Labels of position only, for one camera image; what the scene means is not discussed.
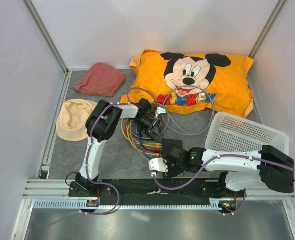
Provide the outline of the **black network switch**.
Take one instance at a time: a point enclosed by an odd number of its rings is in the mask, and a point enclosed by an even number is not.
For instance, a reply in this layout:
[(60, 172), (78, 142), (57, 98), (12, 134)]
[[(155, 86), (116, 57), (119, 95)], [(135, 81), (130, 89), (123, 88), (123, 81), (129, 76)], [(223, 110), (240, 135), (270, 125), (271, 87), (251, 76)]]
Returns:
[(161, 144), (160, 155), (168, 162), (174, 163), (181, 157), (183, 142), (181, 140), (164, 138), (158, 126), (146, 130), (146, 135)]

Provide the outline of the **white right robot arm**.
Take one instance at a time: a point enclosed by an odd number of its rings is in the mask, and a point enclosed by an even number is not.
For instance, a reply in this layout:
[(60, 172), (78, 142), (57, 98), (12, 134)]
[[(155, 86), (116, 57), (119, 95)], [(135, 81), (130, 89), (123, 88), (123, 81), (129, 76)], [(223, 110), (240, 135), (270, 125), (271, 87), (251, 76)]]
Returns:
[(201, 147), (182, 148), (180, 140), (165, 139), (161, 158), (166, 172), (164, 179), (175, 178), (185, 172), (196, 179), (202, 172), (218, 171), (217, 193), (228, 197), (245, 189), (268, 188), (282, 194), (294, 193), (295, 162), (271, 145), (248, 152), (224, 152)]

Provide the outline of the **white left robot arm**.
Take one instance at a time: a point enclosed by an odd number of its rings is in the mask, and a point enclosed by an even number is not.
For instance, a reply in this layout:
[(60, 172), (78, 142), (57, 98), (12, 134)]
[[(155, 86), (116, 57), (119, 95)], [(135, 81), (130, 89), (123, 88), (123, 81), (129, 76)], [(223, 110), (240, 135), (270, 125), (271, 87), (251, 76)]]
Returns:
[(145, 130), (145, 134), (153, 141), (162, 141), (160, 118), (149, 117), (152, 110), (151, 103), (142, 98), (138, 103), (109, 103), (100, 100), (89, 116), (85, 128), (87, 130), (87, 149), (83, 165), (76, 174), (75, 183), (80, 191), (87, 197), (97, 192), (95, 180), (99, 176), (99, 165), (103, 150), (108, 140), (114, 135), (119, 120), (131, 119)]

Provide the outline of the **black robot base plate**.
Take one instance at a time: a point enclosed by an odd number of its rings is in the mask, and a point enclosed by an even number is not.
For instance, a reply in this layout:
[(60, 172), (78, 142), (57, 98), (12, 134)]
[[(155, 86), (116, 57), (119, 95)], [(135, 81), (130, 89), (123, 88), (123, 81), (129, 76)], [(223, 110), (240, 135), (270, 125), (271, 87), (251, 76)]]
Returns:
[(119, 203), (170, 203), (171, 201), (176, 203), (203, 203), (210, 199), (235, 199), (243, 198), (245, 195), (243, 190), (237, 192), (229, 190), (214, 178), (196, 178), (188, 186), (174, 191), (159, 187), (151, 178), (102, 179), (101, 182), (110, 185), (95, 184), (96, 189), (86, 191), (73, 181), (68, 196), (98, 197), (100, 201), (115, 205), (118, 196), (113, 187), (116, 187), (119, 192)]

